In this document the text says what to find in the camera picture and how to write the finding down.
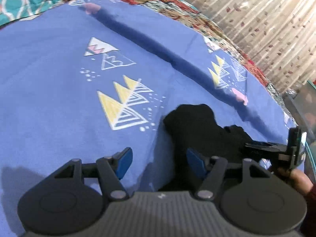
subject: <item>pink spot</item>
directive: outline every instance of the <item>pink spot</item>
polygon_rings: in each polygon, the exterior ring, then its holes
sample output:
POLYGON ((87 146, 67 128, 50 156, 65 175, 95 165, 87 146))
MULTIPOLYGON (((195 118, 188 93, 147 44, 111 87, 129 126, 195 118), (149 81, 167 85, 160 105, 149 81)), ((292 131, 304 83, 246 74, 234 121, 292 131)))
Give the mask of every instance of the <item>pink spot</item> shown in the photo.
POLYGON ((247 104, 248 104, 247 96, 243 95, 241 92, 239 92, 235 88, 232 88, 232 92, 236 95, 237 101, 243 101, 244 105, 247 106, 247 104))
POLYGON ((96 14, 101 9, 101 6, 95 3, 85 3, 83 6, 86 8, 86 14, 96 14))

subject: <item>maroon sleeve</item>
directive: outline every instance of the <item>maroon sleeve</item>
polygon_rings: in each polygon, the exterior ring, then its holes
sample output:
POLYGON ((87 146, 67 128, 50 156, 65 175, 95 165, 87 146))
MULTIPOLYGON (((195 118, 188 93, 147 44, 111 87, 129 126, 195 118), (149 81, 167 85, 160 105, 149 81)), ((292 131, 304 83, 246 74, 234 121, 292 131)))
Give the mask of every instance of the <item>maroon sleeve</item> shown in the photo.
POLYGON ((301 232, 306 237, 316 237, 316 184, 305 197, 307 214, 301 226, 301 232))

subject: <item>silver screw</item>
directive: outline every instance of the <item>silver screw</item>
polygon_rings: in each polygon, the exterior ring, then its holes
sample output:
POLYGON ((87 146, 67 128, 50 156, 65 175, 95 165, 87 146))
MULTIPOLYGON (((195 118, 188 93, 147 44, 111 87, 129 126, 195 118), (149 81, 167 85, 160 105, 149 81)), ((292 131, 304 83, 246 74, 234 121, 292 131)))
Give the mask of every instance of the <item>silver screw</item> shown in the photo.
POLYGON ((112 191, 110 195, 113 199, 120 200, 120 199, 124 199, 126 197, 126 192, 121 191, 121 190, 116 190, 116 191, 112 191))
POLYGON ((211 197, 213 197, 213 192, 208 191, 208 190, 201 190, 197 193, 197 195, 201 198, 201 199, 209 199, 211 197))

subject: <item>human hand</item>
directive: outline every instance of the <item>human hand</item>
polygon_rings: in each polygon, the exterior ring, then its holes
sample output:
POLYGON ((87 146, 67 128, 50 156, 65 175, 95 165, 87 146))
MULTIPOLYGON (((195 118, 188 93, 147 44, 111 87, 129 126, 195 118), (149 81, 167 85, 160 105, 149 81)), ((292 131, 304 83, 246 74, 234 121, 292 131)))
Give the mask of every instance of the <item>human hand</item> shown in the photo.
POLYGON ((288 177, 290 180, 289 184, 303 196, 306 196, 313 187, 313 183, 308 176, 297 168, 289 171, 279 167, 276 171, 276 175, 278 174, 288 177))

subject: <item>patterned curtain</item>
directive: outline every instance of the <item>patterned curtain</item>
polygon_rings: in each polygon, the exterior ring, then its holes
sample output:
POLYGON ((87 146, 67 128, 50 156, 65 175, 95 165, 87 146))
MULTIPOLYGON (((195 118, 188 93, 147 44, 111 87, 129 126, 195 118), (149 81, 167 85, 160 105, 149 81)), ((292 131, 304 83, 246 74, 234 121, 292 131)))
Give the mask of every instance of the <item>patterned curtain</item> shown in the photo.
POLYGON ((185 0, 222 28, 279 92, 316 77, 316 0, 185 0))

